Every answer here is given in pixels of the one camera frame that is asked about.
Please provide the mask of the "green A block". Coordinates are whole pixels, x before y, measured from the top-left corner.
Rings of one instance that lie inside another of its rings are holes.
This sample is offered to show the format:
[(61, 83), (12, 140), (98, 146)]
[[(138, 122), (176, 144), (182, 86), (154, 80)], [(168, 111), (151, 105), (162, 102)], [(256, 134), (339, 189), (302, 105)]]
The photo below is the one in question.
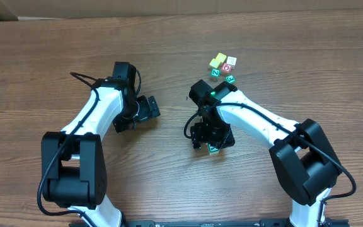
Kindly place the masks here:
[(209, 143), (207, 143), (207, 149), (210, 155), (217, 154), (220, 149), (216, 148), (215, 146), (211, 146)]

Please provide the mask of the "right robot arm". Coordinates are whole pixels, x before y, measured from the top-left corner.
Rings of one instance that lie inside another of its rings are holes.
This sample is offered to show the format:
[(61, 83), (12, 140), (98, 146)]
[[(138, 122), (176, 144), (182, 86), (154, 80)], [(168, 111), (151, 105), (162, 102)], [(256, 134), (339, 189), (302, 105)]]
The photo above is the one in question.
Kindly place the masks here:
[(285, 119), (252, 102), (232, 84), (212, 88), (205, 81), (191, 86), (190, 99), (201, 118), (186, 124), (185, 137), (195, 149), (210, 152), (234, 146), (233, 126), (245, 131), (269, 151), (278, 181), (292, 199), (287, 226), (334, 226), (324, 214), (326, 199), (338, 176), (340, 161), (321, 126), (306, 119)]

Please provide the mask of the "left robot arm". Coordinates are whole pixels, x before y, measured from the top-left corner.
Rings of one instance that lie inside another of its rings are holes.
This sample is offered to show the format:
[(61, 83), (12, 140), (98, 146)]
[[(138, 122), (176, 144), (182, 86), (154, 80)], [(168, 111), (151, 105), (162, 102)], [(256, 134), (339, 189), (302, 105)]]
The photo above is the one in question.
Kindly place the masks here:
[(77, 214), (85, 226), (127, 226), (107, 196), (102, 140), (111, 125), (123, 132), (158, 117), (158, 104), (139, 94), (141, 74), (129, 62), (116, 62), (106, 78), (71, 76), (90, 87), (90, 98), (70, 124), (41, 140), (37, 206), (47, 216)]

